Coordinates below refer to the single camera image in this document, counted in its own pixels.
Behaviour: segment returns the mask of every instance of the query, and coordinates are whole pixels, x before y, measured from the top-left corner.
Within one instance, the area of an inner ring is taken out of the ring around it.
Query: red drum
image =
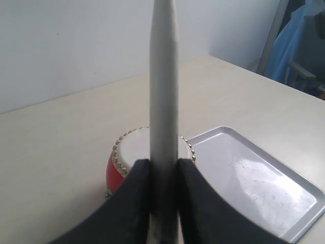
[[[139,128],[121,136],[113,146],[106,170],[107,196],[120,186],[138,159],[149,158],[150,129]],[[182,136],[178,139],[178,157],[195,162],[194,150]]]

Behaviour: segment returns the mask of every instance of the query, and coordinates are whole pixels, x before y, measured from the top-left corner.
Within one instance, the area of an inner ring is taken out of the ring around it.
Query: table surface
[[[325,189],[324,101],[210,56],[179,76],[180,134],[230,126]],[[1,114],[0,243],[43,244],[89,216],[116,138],[148,121],[147,74]]]

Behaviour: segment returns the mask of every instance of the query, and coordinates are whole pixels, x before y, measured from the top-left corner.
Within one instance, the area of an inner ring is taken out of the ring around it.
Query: rectangular tray
[[[325,194],[229,127],[188,141],[201,174],[233,208],[295,243],[325,210]]]

